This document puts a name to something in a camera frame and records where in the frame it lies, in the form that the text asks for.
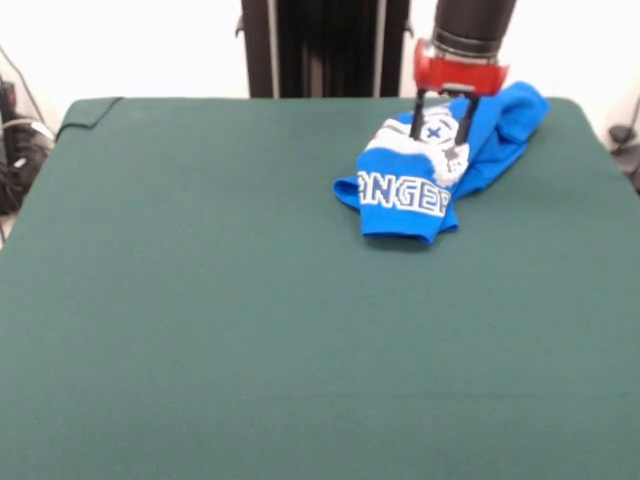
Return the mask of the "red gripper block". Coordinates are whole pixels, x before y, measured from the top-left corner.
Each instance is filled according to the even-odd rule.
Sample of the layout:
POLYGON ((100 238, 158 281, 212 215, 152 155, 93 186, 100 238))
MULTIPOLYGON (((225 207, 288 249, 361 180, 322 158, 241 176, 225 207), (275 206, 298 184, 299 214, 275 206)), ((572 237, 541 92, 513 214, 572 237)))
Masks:
POLYGON ((443 53, 427 39, 417 41, 413 58, 413 79, 418 89, 409 136, 420 139, 427 91, 443 95, 463 95, 451 101, 457 122, 453 145, 467 143, 480 98, 493 96, 502 88, 509 65, 496 59, 471 59, 443 53))

